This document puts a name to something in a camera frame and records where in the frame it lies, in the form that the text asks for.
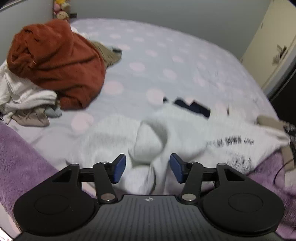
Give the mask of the stuffed toys pile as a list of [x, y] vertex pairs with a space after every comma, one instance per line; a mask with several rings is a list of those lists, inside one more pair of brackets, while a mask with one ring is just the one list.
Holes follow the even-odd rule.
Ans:
[[68, 21], [70, 18], [70, 6], [69, 0], [53, 1], [53, 18]]

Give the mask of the rust red fleece garment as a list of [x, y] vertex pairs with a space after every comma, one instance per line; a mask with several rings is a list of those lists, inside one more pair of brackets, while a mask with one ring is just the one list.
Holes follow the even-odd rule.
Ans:
[[16, 76], [56, 92], [62, 110], [87, 108], [104, 84], [102, 56], [64, 20], [23, 27], [15, 34], [6, 60]]

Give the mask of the white towel garment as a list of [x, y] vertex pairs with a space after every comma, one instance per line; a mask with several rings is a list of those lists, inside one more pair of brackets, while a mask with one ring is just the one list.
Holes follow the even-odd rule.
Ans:
[[20, 78], [8, 69], [7, 61], [1, 65], [1, 114], [8, 124], [18, 110], [41, 105], [54, 105], [57, 94], [35, 85], [27, 78]]

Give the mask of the cream door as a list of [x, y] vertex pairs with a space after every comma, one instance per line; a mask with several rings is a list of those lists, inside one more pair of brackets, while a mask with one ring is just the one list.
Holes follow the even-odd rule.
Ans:
[[[295, 40], [295, 6], [290, 1], [271, 1], [265, 16], [251, 43], [241, 57], [242, 65], [260, 87], [265, 87], [272, 75], [284, 62]], [[287, 46], [287, 51], [278, 65], [273, 57], [277, 45]]]

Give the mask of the polka dot bed sheet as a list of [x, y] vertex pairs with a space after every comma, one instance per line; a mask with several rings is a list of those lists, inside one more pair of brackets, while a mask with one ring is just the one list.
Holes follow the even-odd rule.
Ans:
[[52, 165], [63, 163], [74, 142], [101, 119], [122, 114], [141, 120], [163, 98], [196, 101], [220, 112], [233, 109], [244, 119], [276, 118], [266, 95], [230, 52], [203, 39], [146, 23], [85, 19], [72, 23], [83, 36], [122, 50], [107, 69], [100, 95], [84, 110], [65, 111], [46, 128], [9, 126]]

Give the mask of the purple fuzzy blanket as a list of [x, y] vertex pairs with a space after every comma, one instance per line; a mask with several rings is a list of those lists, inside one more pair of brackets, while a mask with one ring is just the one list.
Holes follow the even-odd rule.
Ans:
[[21, 195], [68, 165], [81, 134], [66, 124], [41, 129], [1, 123], [1, 205], [11, 218]]

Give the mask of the tan striped garment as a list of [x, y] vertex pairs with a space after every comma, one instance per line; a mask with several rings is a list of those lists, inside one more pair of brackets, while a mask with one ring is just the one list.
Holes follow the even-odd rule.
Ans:
[[90, 41], [95, 49], [100, 53], [104, 61], [105, 68], [109, 68], [118, 63], [122, 58], [122, 50], [113, 47], [106, 47], [100, 42]]

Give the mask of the grey small garment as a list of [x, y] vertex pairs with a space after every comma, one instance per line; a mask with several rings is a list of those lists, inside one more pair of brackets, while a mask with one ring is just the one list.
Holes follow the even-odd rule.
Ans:
[[59, 118], [62, 116], [62, 111], [59, 106], [47, 106], [45, 114], [48, 118]]

